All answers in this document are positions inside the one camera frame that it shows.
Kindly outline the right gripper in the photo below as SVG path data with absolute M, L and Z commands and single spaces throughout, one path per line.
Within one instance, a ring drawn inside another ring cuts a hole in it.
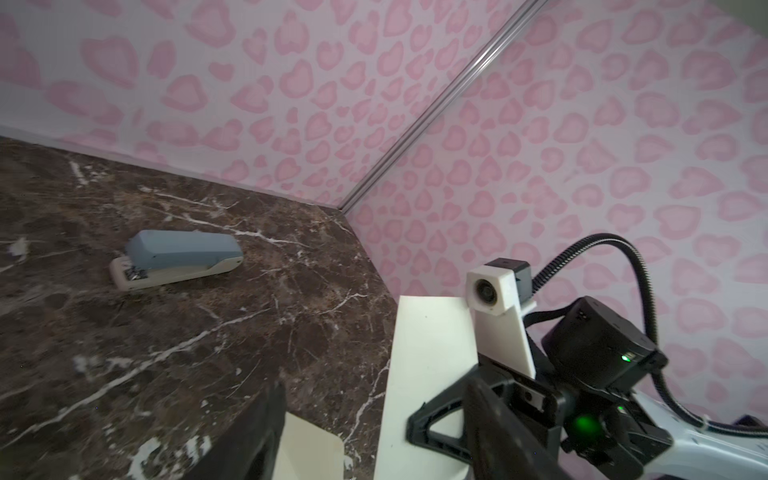
M 484 382 L 557 461 L 573 453 L 609 479 L 638 479 L 647 466 L 672 446 L 629 396 L 607 400 L 580 390 L 551 372 L 537 381 L 482 357 L 475 374 L 466 374 L 416 410 L 406 423 L 405 439 L 460 462 L 471 462 L 465 427 L 457 436 L 433 426 L 461 412 L 470 380 Z

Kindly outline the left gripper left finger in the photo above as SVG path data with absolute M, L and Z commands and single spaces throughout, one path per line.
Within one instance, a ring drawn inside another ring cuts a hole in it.
M 287 412 L 283 383 L 273 383 L 233 421 L 183 480 L 270 480 Z

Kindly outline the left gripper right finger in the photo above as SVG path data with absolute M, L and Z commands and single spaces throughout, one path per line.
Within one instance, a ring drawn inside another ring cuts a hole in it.
M 470 380 L 464 422 L 475 479 L 548 480 L 569 475 L 491 388 Z

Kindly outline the beige lined letter paper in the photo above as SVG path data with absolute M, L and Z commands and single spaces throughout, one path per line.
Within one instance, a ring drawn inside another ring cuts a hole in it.
M 406 440 L 408 418 L 478 362 L 460 297 L 401 296 L 376 454 L 376 479 L 465 479 L 469 466 Z

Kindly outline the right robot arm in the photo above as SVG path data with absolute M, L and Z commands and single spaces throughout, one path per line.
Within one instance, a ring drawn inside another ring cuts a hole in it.
M 634 325 L 583 297 L 525 313 L 518 301 L 471 294 L 471 363 L 406 417 L 405 439 L 470 465 L 481 478 L 561 479 L 573 452 L 611 479 L 763 479 L 767 438 L 694 425 L 635 391 L 666 357 Z

